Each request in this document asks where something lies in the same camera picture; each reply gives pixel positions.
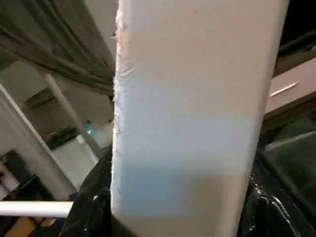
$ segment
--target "white rod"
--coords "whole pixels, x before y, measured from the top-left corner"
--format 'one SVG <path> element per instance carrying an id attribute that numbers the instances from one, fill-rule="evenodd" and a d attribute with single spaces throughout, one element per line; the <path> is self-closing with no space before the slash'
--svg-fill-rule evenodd
<path id="1" fill-rule="evenodd" d="M 287 90 L 289 90 L 289 89 L 292 89 L 292 88 L 296 87 L 297 85 L 298 85 L 298 82 L 294 82 L 294 83 L 292 83 L 292 84 L 290 84 L 290 85 L 288 85 L 288 86 L 283 87 L 283 88 L 280 89 L 280 90 L 277 90 L 277 91 L 273 92 L 273 93 L 270 95 L 270 97 L 277 96 L 277 95 L 279 95 L 279 94 L 281 94 L 281 93 L 283 93 L 283 92 L 285 92 L 285 91 L 287 91 Z"/>
<path id="2" fill-rule="evenodd" d="M 0 216 L 66 218 L 72 201 L 0 201 Z"/>
<path id="3" fill-rule="evenodd" d="M 31 122 L 0 83 L 0 114 L 4 126 L 12 133 L 14 148 L 23 154 L 27 164 L 37 164 L 34 172 L 56 199 L 76 191 L 63 165 L 53 154 Z"/>
<path id="4" fill-rule="evenodd" d="M 60 90 L 58 84 L 55 81 L 55 78 L 49 73 L 45 73 L 45 72 L 41 72 L 41 71 L 39 73 L 42 76 L 42 78 L 47 82 L 49 88 L 51 89 L 51 92 L 54 94 L 56 99 L 59 101 L 60 105 L 64 108 L 65 112 L 72 119 L 72 121 L 76 125 L 77 129 L 82 134 L 84 140 L 92 149 L 93 153 L 96 155 L 96 157 L 101 159 L 102 158 L 101 148 L 96 143 L 96 141 L 87 134 L 80 118 L 78 117 L 74 108 L 68 102 L 67 98 L 64 96 L 63 92 Z"/>

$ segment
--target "white pole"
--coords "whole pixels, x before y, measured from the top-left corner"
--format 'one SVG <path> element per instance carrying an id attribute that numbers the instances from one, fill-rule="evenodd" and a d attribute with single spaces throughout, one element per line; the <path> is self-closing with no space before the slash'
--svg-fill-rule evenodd
<path id="1" fill-rule="evenodd" d="M 0 201 L 0 216 L 66 218 L 72 201 Z"/>
<path id="2" fill-rule="evenodd" d="M 82 121 L 78 117 L 74 108 L 71 106 L 71 104 L 68 102 L 68 100 L 64 96 L 63 92 L 60 90 L 54 77 L 49 73 L 44 73 L 41 71 L 39 73 L 42 76 L 42 78 L 47 82 L 49 88 L 51 89 L 51 92 L 56 97 L 56 99 L 59 101 L 60 105 L 63 107 L 63 109 L 65 110 L 67 115 L 72 119 L 72 121 L 76 125 L 76 128 L 82 134 L 84 140 L 90 146 L 90 148 L 93 151 L 93 153 L 95 154 L 95 156 L 98 157 L 99 159 L 101 159 L 102 158 L 101 148 L 95 142 L 95 140 L 87 134 L 87 132 L 82 124 Z"/>

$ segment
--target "gray curtain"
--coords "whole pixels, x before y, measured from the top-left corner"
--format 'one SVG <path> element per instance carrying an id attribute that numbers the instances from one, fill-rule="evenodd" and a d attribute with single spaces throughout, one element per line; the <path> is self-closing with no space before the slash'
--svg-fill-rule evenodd
<path id="1" fill-rule="evenodd" d="M 83 0 L 0 0 L 0 50 L 113 93 L 114 60 Z"/>

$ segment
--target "white pvc pipe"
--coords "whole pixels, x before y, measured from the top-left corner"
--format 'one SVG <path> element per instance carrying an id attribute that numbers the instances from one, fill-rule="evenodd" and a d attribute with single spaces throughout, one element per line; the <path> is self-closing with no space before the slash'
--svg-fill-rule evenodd
<path id="1" fill-rule="evenodd" d="M 0 216 L 66 218 L 72 201 L 0 201 Z"/>
<path id="2" fill-rule="evenodd" d="M 96 143 L 96 141 L 87 134 L 86 129 L 84 128 L 80 118 L 78 117 L 78 114 L 76 113 L 74 108 L 71 106 L 71 104 L 68 102 L 68 100 L 64 96 L 63 92 L 60 90 L 58 84 L 55 81 L 55 78 L 49 73 L 44 73 L 44 72 L 39 72 L 39 73 L 42 76 L 42 78 L 47 82 L 51 92 L 56 97 L 56 99 L 60 103 L 61 107 L 67 113 L 67 115 L 74 122 L 74 124 L 76 125 L 76 128 L 82 134 L 84 140 L 90 146 L 91 150 L 94 152 L 96 157 L 101 159 L 102 158 L 101 148 Z"/>

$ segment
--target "white wall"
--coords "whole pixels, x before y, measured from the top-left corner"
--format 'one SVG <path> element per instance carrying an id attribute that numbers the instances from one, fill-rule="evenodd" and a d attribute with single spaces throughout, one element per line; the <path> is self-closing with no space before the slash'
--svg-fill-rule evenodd
<path id="1" fill-rule="evenodd" d="M 19 102 L 24 102 L 47 87 L 37 70 L 22 61 L 16 61 L 0 72 L 2 84 Z"/>
<path id="2" fill-rule="evenodd" d="M 82 121 L 90 120 L 95 126 L 101 126 L 113 118 L 113 107 L 106 95 L 61 79 L 56 81 Z M 48 134 L 67 125 L 74 126 L 57 99 L 37 109 L 30 109 L 24 103 L 28 98 L 47 88 L 46 82 L 34 67 L 17 61 L 0 72 L 0 83 L 39 133 Z"/>
<path id="3" fill-rule="evenodd" d="M 58 147 L 53 153 L 60 161 L 73 186 L 79 191 L 84 179 L 96 165 L 96 162 L 91 160 L 91 156 L 94 154 L 88 153 L 76 139 Z"/>
<path id="4" fill-rule="evenodd" d="M 21 111 L 13 109 L 0 85 L 0 155 L 14 149 L 38 175 L 42 183 L 57 199 L 64 199 L 75 191 L 69 179 L 52 160 L 52 153 L 36 132 L 22 122 Z"/>
<path id="5" fill-rule="evenodd" d="M 94 19 L 113 59 L 116 58 L 116 40 L 113 34 L 116 31 L 115 18 L 118 9 L 117 0 L 84 0 Z"/>
<path id="6" fill-rule="evenodd" d="M 287 0 L 121 0 L 112 212 L 236 235 Z"/>

